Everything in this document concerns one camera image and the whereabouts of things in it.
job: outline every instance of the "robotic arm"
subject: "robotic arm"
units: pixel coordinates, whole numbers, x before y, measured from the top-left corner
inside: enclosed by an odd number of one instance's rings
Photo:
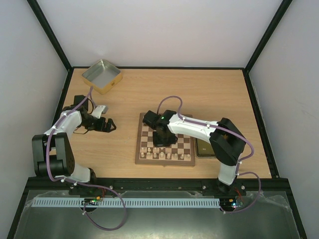
[[[158,115],[148,111],[143,123],[154,130],[154,146],[170,146],[177,142],[175,134],[186,134],[211,144],[216,158],[221,162],[218,180],[229,186],[236,177],[236,167],[240,154],[244,151],[245,142],[223,130],[211,127],[219,126],[242,136],[241,132],[229,119],[221,121],[203,121],[185,116],[178,116],[175,111],[166,110]]]
[[[88,114],[88,100],[86,100],[81,107],[70,113],[84,98],[84,96],[75,96],[73,105],[65,107],[60,115],[60,118],[66,117],[64,121],[59,126],[54,126],[55,131],[50,144],[50,169],[55,178],[70,178],[76,182],[94,180],[95,173],[92,169],[75,162],[69,139],[81,126],[84,126],[87,132],[90,130],[111,132],[116,129],[112,119],[106,122],[106,119],[101,117],[101,114],[105,114],[108,110],[107,106],[97,106],[92,113]],[[46,146],[52,131],[51,128],[44,134],[35,135],[32,138],[33,164],[37,176],[48,175]]]

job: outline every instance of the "wooden chessboard frame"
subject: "wooden chessboard frame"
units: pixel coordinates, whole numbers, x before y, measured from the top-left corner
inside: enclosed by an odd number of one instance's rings
[[[139,127],[138,127],[138,137],[136,143],[136,154],[135,154],[135,164],[151,164],[151,165],[162,165],[162,166],[195,166],[195,144],[194,138],[190,137],[190,161],[184,160],[168,160],[168,159],[142,159],[140,158],[140,148],[142,141],[142,128],[143,128],[143,117],[146,113],[140,113]]]

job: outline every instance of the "gray wall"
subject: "gray wall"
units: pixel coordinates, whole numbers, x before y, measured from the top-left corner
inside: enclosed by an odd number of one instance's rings
[[[244,67],[281,0],[38,0],[72,66]]]
[[[50,127],[66,70],[27,1],[1,3],[0,30],[0,238],[6,238],[34,175],[31,139]]]
[[[319,1],[293,1],[251,72],[280,176],[318,238]]]

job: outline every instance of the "tabletop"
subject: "tabletop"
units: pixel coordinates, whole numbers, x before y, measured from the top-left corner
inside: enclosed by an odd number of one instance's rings
[[[87,95],[83,82],[86,69],[74,69],[64,101],[71,105],[75,95]],[[160,101],[170,95],[183,99],[182,114],[201,120],[229,118],[253,144],[255,154],[244,160],[239,173],[253,171],[271,178],[255,116],[241,70],[122,69],[123,79],[104,95],[93,91],[96,104],[107,105],[104,117],[117,129],[111,133],[90,131],[70,139],[75,161],[107,178],[217,178],[217,159],[196,158],[194,167],[135,164],[139,115],[156,112]],[[169,99],[161,110],[176,111],[179,100]],[[243,155],[250,153],[246,145]]]

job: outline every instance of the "circuit board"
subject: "circuit board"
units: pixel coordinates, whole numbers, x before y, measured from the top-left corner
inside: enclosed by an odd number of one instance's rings
[[[143,124],[145,113],[140,113],[136,144],[136,164],[195,166],[194,138],[177,134],[177,143],[169,147],[154,147],[153,130]]]

